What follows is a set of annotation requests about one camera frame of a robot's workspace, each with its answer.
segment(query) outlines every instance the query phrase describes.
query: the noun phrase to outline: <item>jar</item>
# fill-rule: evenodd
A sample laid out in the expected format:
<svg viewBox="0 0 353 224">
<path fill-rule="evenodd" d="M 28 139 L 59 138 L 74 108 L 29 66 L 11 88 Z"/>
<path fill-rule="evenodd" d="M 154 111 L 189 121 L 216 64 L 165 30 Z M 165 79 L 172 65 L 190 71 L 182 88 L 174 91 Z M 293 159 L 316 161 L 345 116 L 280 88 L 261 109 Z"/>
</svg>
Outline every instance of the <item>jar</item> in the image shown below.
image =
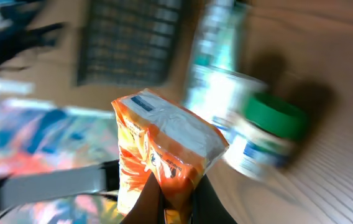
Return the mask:
<svg viewBox="0 0 353 224">
<path fill-rule="evenodd" d="M 269 168 L 284 166 L 308 124 L 297 107 L 266 93 L 252 95 L 235 116 L 225 161 L 240 173 L 262 179 Z"/>
</svg>

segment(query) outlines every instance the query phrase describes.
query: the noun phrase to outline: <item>label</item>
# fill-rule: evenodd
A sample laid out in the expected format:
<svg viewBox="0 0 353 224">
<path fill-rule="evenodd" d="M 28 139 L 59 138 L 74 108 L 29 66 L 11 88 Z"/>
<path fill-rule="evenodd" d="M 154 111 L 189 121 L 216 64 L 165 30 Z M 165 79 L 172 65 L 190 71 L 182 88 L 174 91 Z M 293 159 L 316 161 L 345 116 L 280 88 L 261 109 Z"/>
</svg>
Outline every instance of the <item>label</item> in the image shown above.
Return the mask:
<svg viewBox="0 0 353 224">
<path fill-rule="evenodd" d="M 142 128 L 140 128 L 138 125 L 136 125 L 134 122 L 124 118 L 124 122 L 128 128 L 128 130 L 130 131 L 132 137 L 135 139 L 135 137 L 140 138 L 140 134 L 142 132 Z"/>
<path fill-rule="evenodd" d="M 150 155 L 150 162 L 152 163 L 153 166 L 157 167 L 160 162 L 158 162 L 159 159 L 162 159 L 163 155 L 161 155 L 158 152 L 151 153 Z M 176 165 L 174 162 L 172 162 L 170 159 L 167 159 L 165 162 L 168 163 L 168 166 L 170 168 L 170 178 L 174 178 L 177 175 L 177 172 L 181 172 L 182 171 L 182 167 Z"/>
<path fill-rule="evenodd" d="M 131 98 L 131 100 L 138 104 L 141 108 L 143 108 L 144 110 L 146 110 L 147 112 L 151 112 L 153 110 L 153 106 L 150 105 L 148 102 L 146 102 L 145 100 L 142 99 L 142 97 L 140 96 L 134 96 Z"/>
<path fill-rule="evenodd" d="M 246 135 L 232 130 L 232 144 L 225 160 L 237 171 L 251 178 L 262 178 L 268 167 L 283 166 L 291 153 L 293 143 L 265 133 L 247 124 Z"/>
</svg>

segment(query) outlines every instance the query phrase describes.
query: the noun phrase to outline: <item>white container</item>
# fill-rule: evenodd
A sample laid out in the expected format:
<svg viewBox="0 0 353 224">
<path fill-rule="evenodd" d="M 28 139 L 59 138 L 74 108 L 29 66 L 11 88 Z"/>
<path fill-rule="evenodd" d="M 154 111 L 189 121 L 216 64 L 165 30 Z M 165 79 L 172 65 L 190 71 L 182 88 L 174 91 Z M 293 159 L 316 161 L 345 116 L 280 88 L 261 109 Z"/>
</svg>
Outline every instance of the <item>white container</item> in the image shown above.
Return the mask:
<svg viewBox="0 0 353 224">
<path fill-rule="evenodd" d="M 224 160 L 250 178 L 262 180 L 269 169 L 287 160 L 295 143 L 261 130 L 241 115 L 235 116 L 231 145 Z"/>
</svg>

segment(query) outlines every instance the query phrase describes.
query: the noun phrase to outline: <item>wooden surface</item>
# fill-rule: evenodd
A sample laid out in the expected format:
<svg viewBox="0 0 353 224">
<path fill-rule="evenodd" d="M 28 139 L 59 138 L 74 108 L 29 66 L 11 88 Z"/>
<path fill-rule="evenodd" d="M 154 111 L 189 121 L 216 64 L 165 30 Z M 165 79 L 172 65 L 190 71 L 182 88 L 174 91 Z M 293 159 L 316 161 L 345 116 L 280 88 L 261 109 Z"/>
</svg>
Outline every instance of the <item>wooden surface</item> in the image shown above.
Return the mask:
<svg viewBox="0 0 353 224">
<path fill-rule="evenodd" d="M 353 1 L 256 0 L 248 75 L 311 118 L 286 178 L 332 220 L 353 223 Z"/>
<path fill-rule="evenodd" d="M 316 224 L 332 221 L 284 175 L 249 179 L 219 160 L 208 178 L 225 209 L 243 224 Z"/>
</svg>

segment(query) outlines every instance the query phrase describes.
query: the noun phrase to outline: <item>wooden table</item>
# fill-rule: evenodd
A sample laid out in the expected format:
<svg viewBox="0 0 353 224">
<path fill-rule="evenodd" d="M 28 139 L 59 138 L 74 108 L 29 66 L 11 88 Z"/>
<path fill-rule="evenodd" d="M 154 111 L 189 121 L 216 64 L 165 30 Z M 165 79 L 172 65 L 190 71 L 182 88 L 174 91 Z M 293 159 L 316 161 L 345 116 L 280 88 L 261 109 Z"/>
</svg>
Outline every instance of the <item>wooden table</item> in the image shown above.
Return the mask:
<svg viewBox="0 0 353 224">
<path fill-rule="evenodd" d="M 218 198 L 237 223 L 332 223 L 288 175 L 272 172 L 265 182 L 252 180 L 222 159 L 207 173 Z"/>
</svg>

